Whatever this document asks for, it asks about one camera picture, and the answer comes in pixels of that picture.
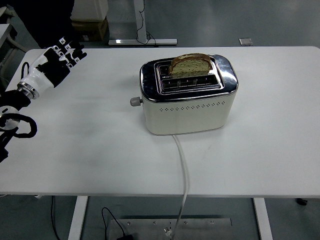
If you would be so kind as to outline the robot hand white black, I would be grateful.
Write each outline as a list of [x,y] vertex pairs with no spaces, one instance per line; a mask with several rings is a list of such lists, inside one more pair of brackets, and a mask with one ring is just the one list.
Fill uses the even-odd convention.
[[83,49],[79,42],[62,37],[33,61],[27,76],[17,84],[17,90],[29,99],[36,99],[47,89],[57,87],[71,73],[71,69],[87,56]]

